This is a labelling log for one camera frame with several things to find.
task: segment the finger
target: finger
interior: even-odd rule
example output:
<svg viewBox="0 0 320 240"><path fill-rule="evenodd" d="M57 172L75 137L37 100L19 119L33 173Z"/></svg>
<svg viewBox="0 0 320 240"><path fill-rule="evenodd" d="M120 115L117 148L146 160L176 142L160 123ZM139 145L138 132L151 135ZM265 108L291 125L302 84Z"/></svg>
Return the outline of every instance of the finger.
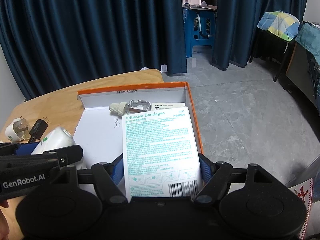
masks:
<svg viewBox="0 0 320 240"><path fill-rule="evenodd" d="M9 226L7 220L0 210L0 239L5 238L9 234Z"/></svg>
<svg viewBox="0 0 320 240"><path fill-rule="evenodd" d="M7 200L3 201L0 203L0 206L4 207L4 208L8 208L9 207L9 203Z"/></svg>

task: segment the blue plastic stool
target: blue plastic stool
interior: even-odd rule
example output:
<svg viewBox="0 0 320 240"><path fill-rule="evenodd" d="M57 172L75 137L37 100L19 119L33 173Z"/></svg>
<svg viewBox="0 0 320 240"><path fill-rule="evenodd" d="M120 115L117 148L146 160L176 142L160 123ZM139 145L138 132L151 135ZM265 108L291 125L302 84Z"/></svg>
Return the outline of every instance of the blue plastic stool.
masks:
<svg viewBox="0 0 320 240"><path fill-rule="evenodd" d="M203 35L213 35L209 38L204 38L200 35L200 28L194 31L194 21L197 18L196 10L183 9L184 17L184 36L186 41L187 57L192 57L192 47L197 45L210 45L213 49L214 34L216 31L216 19L213 11L198 10L201 22ZM207 19L210 19L210 33L206 31Z"/></svg>

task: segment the open cardboard box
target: open cardboard box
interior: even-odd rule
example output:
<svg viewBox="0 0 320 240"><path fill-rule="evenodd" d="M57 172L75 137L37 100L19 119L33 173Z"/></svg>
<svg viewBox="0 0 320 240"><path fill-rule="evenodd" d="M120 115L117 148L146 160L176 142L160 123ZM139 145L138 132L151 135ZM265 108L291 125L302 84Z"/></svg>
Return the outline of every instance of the open cardboard box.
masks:
<svg viewBox="0 0 320 240"><path fill-rule="evenodd" d="M142 99L151 103L185 103L188 107L198 152L203 153L196 111L187 82L139 84L78 91L84 112L74 140L83 148L86 167L111 163L121 153L122 119L109 111L111 103Z"/></svg>

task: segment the red drawing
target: red drawing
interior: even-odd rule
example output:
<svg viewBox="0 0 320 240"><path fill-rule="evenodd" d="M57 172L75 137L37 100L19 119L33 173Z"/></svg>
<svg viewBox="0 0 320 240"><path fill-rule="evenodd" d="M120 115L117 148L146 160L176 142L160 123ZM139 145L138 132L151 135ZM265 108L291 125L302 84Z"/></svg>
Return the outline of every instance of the red drawing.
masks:
<svg viewBox="0 0 320 240"><path fill-rule="evenodd" d="M298 191L294 190L295 194L298 196L298 198L300 198L302 200L302 202L304 203L304 197L308 194L308 190L304 193L303 192L303 185L301 186L300 188L300 192L299 193Z"/></svg>

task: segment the blue curtain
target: blue curtain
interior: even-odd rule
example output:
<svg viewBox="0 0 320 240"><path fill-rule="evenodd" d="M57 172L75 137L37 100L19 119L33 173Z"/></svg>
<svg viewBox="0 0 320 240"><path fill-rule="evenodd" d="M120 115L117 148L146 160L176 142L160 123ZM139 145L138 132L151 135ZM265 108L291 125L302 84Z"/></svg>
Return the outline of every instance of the blue curtain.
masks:
<svg viewBox="0 0 320 240"><path fill-rule="evenodd" d="M225 70L229 61L247 65L257 24L265 12L284 11L302 22L307 0L218 0L212 64Z"/></svg>
<svg viewBox="0 0 320 240"><path fill-rule="evenodd" d="M0 28L26 99L142 67L187 71L181 0L0 0Z"/></svg>

